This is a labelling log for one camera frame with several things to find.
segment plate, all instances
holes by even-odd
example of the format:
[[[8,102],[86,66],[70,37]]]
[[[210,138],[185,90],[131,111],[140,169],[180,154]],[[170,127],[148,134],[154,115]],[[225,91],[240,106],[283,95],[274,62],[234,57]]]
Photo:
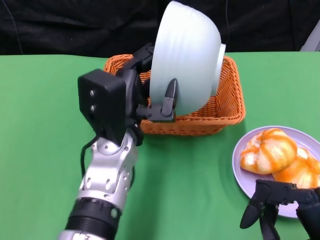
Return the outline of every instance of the plate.
[[[256,134],[271,128],[283,130],[289,137],[295,140],[298,147],[307,149],[317,160],[320,160],[320,143],[306,133],[286,126],[264,126],[256,128],[244,135],[236,144],[232,155],[233,174],[241,189],[251,198],[255,193],[256,180],[273,180],[271,174],[261,175],[246,171],[240,167],[241,152],[245,149],[248,141]],[[289,205],[279,206],[279,215],[288,218],[297,218],[296,209],[298,204],[295,202]]]

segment black background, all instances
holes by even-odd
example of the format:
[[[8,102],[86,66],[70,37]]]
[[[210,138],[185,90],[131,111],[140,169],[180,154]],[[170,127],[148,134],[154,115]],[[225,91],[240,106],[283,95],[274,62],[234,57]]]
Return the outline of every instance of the black background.
[[[167,0],[5,0],[25,54],[111,57],[155,40]],[[178,0],[210,17],[228,38],[226,0]],[[228,0],[227,52],[299,51],[320,19],[319,0]],[[0,0],[0,55],[20,54]]]

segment orange wicker basket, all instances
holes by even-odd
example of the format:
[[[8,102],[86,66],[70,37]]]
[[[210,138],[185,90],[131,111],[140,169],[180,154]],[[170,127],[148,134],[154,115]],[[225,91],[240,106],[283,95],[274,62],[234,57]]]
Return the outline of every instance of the orange wicker basket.
[[[131,54],[115,55],[109,58],[104,71],[116,74]],[[142,81],[150,77],[150,71],[140,75]],[[240,84],[236,63],[225,56],[216,96],[210,97],[200,110],[188,115],[178,116],[174,123],[154,123],[142,121],[141,129],[146,134],[167,135],[210,135],[219,132],[228,125],[240,123],[246,114],[244,96]]]

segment green table surface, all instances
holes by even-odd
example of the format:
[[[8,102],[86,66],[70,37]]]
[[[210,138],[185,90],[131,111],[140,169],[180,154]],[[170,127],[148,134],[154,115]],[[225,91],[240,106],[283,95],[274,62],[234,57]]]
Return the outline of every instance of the green table surface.
[[[245,120],[211,136],[147,135],[116,240],[262,239],[259,224],[239,227],[249,198],[233,174],[233,149],[267,125],[320,141],[320,54],[227,55],[238,66]],[[54,240],[64,229],[81,182],[80,150],[94,136],[77,79],[105,60],[0,56],[1,239]],[[297,219],[280,217],[276,228],[284,240],[308,238]]]

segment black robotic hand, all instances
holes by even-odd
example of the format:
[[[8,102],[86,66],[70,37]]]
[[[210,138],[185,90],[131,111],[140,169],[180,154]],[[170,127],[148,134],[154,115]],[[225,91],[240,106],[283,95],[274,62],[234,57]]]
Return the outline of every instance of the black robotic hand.
[[[263,240],[280,240],[275,228],[279,205],[294,202],[299,204],[296,215],[310,240],[320,240],[320,187],[303,189],[292,183],[256,180],[240,228],[249,228],[259,219]]]

